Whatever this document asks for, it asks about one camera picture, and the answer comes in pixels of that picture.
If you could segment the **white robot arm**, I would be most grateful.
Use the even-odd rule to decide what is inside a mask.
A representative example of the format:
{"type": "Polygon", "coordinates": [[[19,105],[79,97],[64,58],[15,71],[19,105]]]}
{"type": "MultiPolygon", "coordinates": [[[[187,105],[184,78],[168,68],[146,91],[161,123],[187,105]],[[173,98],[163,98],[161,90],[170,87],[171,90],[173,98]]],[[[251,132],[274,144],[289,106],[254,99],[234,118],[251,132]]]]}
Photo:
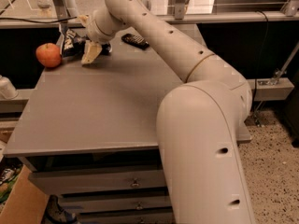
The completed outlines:
{"type": "Polygon", "coordinates": [[[135,28],[180,78],[162,100],[156,131],[177,224],[256,224],[239,139],[252,104],[247,80],[230,64],[150,11],[150,0],[105,0],[89,16],[83,63],[135,28]]]}

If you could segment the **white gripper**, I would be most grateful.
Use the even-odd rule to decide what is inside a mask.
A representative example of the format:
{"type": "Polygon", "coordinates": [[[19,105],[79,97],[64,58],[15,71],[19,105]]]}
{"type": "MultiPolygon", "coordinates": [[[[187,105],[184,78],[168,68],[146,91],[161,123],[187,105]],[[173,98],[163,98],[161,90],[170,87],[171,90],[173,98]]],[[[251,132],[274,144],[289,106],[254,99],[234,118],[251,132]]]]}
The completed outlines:
{"type": "Polygon", "coordinates": [[[115,22],[107,10],[95,10],[90,16],[78,15],[77,20],[86,27],[87,35],[91,39],[85,42],[81,58],[82,64],[89,64],[101,53],[101,45],[108,43],[115,36],[115,22]]]}

